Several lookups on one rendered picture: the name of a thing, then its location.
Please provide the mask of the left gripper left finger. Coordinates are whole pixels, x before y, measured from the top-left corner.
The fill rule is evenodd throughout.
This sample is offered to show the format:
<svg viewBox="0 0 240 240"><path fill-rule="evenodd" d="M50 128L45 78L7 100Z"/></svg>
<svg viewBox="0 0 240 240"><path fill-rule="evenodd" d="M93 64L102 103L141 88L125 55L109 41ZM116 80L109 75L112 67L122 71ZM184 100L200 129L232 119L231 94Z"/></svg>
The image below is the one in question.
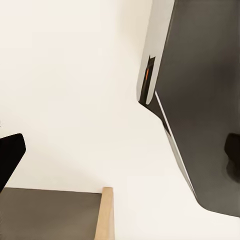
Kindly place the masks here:
<svg viewBox="0 0 240 240"><path fill-rule="evenodd" d="M26 152L22 133L0 138L0 193Z"/></svg>

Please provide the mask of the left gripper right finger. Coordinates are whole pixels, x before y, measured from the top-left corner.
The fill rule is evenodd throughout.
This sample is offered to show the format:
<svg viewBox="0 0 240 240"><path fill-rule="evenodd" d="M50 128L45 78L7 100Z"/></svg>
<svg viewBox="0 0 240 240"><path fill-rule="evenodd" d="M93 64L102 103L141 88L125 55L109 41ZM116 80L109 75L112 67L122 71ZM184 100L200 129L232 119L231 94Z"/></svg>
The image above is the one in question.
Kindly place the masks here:
<svg viewBox="0 0 240 240"><path fill-rule="evenodd" d="M229 133L223 150L240 172L240 134Z"/></svg>

